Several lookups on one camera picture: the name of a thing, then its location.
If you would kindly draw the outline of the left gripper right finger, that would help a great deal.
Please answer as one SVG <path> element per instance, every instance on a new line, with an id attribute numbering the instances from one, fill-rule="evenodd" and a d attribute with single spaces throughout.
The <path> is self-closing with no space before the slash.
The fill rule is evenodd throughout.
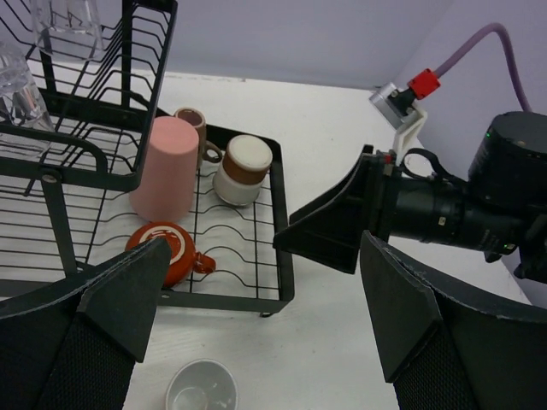
<path id="1" fill-rule="evenodd" d="M 543 409 L 546 312 L 467 284 L 364 232 L 360 265 L 401 409 Z"/>

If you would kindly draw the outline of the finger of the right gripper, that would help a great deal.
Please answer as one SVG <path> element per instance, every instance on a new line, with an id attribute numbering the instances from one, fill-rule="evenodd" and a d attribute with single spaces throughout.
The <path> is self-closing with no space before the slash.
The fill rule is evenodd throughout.
<path id="1" fill-rule="evenodd" d="M 376 155 L 366 145 L 349 173 L 307 203 L 276 233 L 273 246 L 336 271 L 356 271 L 362 232 L 374 225 Z"/>

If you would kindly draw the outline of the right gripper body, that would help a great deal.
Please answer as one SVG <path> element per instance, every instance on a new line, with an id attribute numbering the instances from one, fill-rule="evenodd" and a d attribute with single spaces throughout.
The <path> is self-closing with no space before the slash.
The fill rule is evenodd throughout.
<path id="1" fill-rule="evenodd" d="M 427 149 L 410 149 L 425 159 L 429 175 L 411 172 L 395 156 L 376 160 L 391 173 L 378 189 L 379 219 L 371 232 L 471 249 L 490 261 L 518 251 L 521 259 L 546 256 L 546 117 L 513 111 L 497 115 L 461 179 Z"/>

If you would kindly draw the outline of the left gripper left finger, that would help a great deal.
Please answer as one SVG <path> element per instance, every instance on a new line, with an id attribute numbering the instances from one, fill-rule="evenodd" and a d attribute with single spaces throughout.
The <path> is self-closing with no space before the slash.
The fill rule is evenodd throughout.
<path id="1" fill-rule="evenodd" d="M 171 249 L 156 238 L 1 303 L 3 409 L 121 409 Z"/>

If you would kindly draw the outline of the white and brown cup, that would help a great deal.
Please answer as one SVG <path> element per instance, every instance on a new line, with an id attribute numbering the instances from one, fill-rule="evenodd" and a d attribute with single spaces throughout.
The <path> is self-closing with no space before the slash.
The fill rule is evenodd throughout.
<path id="1" fill-rule="evenodd" d="M 252 135 L 237 135 L 228 142 L 213 178 L 215 193 L 233 206 L 251 204 L 259 196 L 272 162 L 273 152 L 263 140 Z"/>

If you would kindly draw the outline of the pink mug white inside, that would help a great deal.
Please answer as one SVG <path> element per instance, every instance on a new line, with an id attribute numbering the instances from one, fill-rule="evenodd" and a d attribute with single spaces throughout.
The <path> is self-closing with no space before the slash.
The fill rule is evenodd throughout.
<path id="1" fill-rule="evenodd" d="M 165 409 L 238 409 L 238 386 L 232 373 L 220 362 L 194 360 L 171 379 Z"/>

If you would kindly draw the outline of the red orange mug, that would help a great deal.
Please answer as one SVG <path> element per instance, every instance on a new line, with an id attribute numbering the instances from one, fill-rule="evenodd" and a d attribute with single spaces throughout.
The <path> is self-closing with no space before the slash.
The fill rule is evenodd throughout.
<path id="1" fill-rule="evenodd" d="M 188 231 L 172 222 L 150 222 L 137 229 L 128 239 L 125 250 L 153 238 L 164 238 L 171 249 L 171 260 L 163 286 L 172 288 L 192 272 L 211 274 L 216 270 L 213 258 L 197 251 Z"/>

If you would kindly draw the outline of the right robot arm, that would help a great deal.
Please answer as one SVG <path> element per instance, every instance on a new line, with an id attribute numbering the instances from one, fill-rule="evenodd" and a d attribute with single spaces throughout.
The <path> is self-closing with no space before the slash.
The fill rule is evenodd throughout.
<path id="1" fill-rule="evenodd" d="M 274 247 L 352 273 L 368 231 L 479 251 L 490 263 L 518 252 L 515 276 L 546 280 L 544 115 L 496 116 L 467 179 L 447 172 L 429 150 L 409 154 L 426 159 L 432 173 L 414 173 L 405 158 L 365 146 L 342 181 L 291 215 Z"/>

